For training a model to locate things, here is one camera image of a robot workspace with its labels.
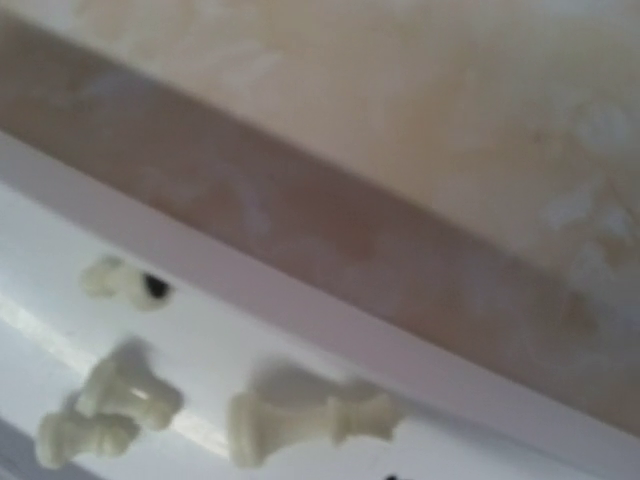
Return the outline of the white chess king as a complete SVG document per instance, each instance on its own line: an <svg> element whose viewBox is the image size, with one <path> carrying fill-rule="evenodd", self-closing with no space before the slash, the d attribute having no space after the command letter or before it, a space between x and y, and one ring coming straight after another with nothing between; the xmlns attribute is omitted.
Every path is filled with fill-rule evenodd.
<svg viewBox="0 0 640 480"><path fill-rule="evenodd" d="M229 456L235 466L255 469L284 449L312 441L335 447L357 437L389 442L403 417L399 402L370 382L272 368L228 402Z"/></svg>

